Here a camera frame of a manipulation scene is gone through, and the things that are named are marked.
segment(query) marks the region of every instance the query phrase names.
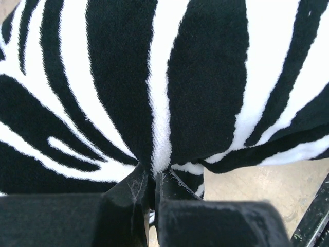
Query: floor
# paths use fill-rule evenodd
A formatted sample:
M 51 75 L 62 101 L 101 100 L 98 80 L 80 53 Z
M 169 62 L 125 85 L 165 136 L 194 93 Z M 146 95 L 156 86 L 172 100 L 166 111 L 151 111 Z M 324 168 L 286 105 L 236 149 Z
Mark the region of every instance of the floor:
M 19 0 L 0 0 L 0 23 Z M 226 174 L 206 172 L 206 200 L 269 201 L 279 211 L 292 235 L 329 173 L 329 159 L 281 166 L 241 168 Z M 158 246 L 154 227 L 150 247 Z

